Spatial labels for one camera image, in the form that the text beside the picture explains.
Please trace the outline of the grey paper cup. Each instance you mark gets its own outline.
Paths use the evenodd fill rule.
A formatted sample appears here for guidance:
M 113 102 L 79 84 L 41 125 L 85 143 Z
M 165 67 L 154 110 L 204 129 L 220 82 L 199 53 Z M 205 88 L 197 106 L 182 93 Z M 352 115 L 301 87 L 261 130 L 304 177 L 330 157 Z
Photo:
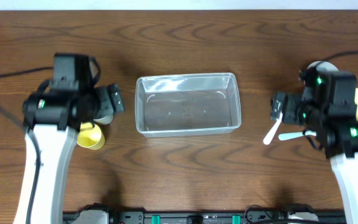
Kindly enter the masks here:
M 98 124 L 107 125 L 110 124 L 113 121 L 113 119 L 114 119 L 114 115 L 111 114 L 111 115 L 104 116 L 102 118 L 94 119 L 94 121 Z

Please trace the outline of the yellow paper cup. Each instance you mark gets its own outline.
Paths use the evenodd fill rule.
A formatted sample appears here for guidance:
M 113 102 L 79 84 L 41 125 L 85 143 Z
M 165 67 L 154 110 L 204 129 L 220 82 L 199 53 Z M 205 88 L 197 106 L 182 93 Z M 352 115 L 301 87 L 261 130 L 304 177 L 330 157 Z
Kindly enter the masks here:
M 105 144 L 105 137 L 102 129 L 94 123 L 82 123 L 78 133 L 77 145 L 91 149 L 99 150 Z

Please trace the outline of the clear plastic container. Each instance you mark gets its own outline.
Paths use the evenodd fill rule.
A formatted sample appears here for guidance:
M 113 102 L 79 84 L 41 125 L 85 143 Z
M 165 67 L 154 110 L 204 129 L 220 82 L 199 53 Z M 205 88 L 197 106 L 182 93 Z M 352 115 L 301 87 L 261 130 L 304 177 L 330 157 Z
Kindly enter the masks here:
M 135 126 L 147 138 L 228 134 L 242 123 L 231 72 L 140 77 Z

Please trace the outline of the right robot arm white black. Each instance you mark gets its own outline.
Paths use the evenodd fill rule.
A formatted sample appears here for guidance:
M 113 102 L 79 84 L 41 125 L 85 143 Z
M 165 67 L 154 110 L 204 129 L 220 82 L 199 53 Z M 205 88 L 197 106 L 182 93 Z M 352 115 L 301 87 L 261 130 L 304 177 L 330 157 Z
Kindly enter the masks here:
M 343 201 L 346 222 L 358 223 L 358 88 L 347 71 L 300 73 L 301 94 L 276 92 L 270 117 L 276 123 L 264 139 L 269 144 L 282 123 L 303 126 L 302 135 L 331 163 Z

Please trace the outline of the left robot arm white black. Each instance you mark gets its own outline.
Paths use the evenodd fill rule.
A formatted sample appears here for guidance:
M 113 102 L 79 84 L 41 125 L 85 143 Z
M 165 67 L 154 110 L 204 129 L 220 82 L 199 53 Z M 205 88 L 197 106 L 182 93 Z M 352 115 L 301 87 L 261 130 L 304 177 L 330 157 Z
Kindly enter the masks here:
M 82 124 L 109 124 L 124 111 L 116 84 L 97 86 L 94 57 L 56 53 L 53 78 L 24 101 L 26 159 L 14 223 L 62 223 L 67 173 Z

